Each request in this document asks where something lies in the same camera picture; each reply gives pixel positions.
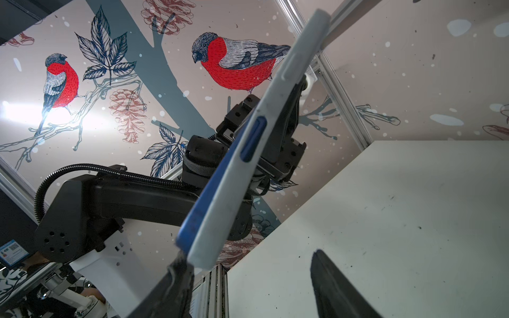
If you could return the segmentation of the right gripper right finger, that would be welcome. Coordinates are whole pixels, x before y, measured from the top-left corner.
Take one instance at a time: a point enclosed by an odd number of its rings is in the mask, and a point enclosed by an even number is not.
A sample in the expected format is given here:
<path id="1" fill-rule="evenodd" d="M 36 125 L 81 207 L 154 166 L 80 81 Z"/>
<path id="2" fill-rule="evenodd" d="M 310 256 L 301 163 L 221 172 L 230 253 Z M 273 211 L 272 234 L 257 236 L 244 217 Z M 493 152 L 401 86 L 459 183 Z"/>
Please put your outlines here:
<path id="1" fill-rule="evenodd" d="M 310 276 L 320 318 L 381 318 L 323 250 L 314 252 Z"/>

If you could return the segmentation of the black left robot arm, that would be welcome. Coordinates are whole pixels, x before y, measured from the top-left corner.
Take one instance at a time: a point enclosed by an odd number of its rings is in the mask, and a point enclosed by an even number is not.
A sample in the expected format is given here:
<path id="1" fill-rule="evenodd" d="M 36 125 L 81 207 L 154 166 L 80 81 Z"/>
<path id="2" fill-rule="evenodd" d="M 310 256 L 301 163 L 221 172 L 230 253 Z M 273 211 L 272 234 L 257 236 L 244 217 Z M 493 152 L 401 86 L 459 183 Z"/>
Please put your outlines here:
<path id="1" fill-rule="evenodd" d="M 89 278 L 123 317 L 188 317 L 195 268 L 213 268 L 227 241 L 250 232 L 253 198 L 287 184 L 302 158 L 292 135 L 307 86 L 304 76 L 277 76 L 263 98 L 235 106 L 213 139 L 193 136 L 179 181 L 120 165 L 51 173 L 34 199 L 37 250 Z M 146 282 L 124 246 L 124 219 L 179 227 L 178 255 L 159 283 Z"/>

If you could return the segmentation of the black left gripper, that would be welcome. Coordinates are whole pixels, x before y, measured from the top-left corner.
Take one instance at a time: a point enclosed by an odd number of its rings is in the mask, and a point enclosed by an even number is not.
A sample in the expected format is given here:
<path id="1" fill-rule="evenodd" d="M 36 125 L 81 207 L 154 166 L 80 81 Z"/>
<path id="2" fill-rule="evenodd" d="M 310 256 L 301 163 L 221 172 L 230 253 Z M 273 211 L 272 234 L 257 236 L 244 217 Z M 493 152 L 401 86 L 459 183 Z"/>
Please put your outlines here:
<path id="1" fill-rule="evenodd" d="M 304 145 L 294 140 L 299 122 L 299 102 L 302 92 L 308 87 L 306 76 L 294 86 L 266 143 L 258 170 L 277 183 L 287 183 L 304 154 Z M 230 147 L 237 131 L 248 122 L 260 99 L 250 94 L 230 110 L 224 121 L 216 128 L 216 139 Z"/>

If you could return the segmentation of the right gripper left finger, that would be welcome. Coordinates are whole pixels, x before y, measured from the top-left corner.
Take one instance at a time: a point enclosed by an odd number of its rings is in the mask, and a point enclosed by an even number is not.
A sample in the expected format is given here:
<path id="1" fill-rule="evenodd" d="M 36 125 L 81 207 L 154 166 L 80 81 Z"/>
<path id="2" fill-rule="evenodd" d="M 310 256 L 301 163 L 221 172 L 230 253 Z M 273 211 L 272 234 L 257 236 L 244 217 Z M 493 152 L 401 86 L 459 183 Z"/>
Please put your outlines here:
<path id="1" fill-rule="evenodd" d="M 152 289 L 128 318 L 191 317 L 190 304 L 194 286 L 194 267 L 180 251 L 167 267 L 166 275 Z"/>

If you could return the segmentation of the black phone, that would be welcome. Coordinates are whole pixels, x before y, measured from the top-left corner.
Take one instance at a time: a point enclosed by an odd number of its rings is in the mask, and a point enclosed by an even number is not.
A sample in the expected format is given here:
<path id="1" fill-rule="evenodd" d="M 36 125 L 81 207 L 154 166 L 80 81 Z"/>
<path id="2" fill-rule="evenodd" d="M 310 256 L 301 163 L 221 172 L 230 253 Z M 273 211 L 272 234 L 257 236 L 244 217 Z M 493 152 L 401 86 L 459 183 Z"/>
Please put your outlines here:
<path id="1" fill-rule="evenodd" d="M 273 124 L 265 116 L 250 119 L 196 201 L 176 240 L 190 262 L 216 261 Z"/>

